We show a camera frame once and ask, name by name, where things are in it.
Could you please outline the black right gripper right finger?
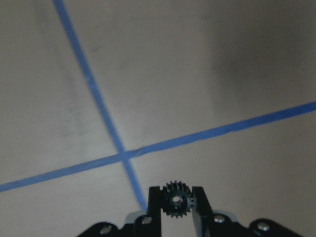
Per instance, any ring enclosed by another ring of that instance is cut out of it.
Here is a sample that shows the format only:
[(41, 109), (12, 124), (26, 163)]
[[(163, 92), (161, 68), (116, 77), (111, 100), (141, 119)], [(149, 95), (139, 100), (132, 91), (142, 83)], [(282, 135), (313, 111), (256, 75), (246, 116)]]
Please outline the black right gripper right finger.
[(195, 201), (192, 209), (193, 223), (197, 237), (210, 237), (209, 225), (212, 217), (211, 205), (203, 187), (193, 186), (192, 193)]

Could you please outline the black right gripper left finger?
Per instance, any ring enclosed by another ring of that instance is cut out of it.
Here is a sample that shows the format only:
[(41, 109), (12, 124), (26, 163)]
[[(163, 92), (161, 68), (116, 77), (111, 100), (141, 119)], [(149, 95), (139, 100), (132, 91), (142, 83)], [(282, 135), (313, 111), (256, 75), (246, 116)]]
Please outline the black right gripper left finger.
[(148, 216), (151, 217), (150, 236), (161, 237), (161, 191), (159, 186), (149, 188)]

